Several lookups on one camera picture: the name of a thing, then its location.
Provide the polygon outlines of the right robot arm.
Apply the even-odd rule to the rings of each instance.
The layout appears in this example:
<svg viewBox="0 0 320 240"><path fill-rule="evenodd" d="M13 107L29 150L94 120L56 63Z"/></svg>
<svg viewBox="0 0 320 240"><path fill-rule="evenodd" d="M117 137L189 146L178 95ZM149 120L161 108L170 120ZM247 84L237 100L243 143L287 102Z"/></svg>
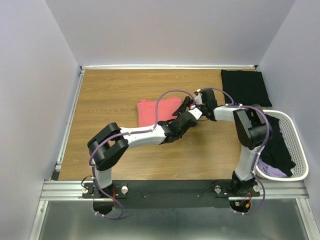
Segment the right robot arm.
<svg viewBox="0 0 320 240"><path fill-rule="evenodd" d="M242 196L256 186L255 167L264 146L272 136L272 127L260 105L236 106L227 103L219 106L213 89L203 88L198 89L193 98L186 97L173 116L175 119L169 120L163 126L166 143L182 138L189 128L197 125L200 117L214 122L234 123L241 152L226 190Z"/></svg>

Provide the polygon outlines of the pink t-shirt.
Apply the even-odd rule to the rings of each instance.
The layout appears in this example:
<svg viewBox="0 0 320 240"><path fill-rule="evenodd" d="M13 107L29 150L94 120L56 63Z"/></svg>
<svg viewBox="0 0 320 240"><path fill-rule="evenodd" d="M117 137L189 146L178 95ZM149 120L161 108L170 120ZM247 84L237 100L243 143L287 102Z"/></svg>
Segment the pink t-shirt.
<svg viewBox="0 0 320 240"><path fill-rule="evenodd" d="M137 103L138 125L139 127L147 127L154 125L156 122L156 101L141 99ZM182 104L181 98L172 96L167 99L160 100L158 104L158 121L167 121L176 118L172 114Z"/></svg>

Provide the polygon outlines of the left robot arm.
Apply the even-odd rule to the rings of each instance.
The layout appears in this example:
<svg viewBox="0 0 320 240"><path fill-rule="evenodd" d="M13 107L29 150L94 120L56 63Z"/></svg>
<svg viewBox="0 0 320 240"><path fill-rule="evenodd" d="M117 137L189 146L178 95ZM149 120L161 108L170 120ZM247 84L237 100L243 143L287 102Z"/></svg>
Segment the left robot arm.
<svg viewBox="0 0 320 240"><path fill-rule="evenodd" d="M197 125L202 112L196 108L188 110L177 118L159 121L155 125L137 128L119 127L115 122L108 124L88 143L92 167L93 191L101 198L107 197L112 185L112 167L126 150L144 145L173 143Z"/></svg>

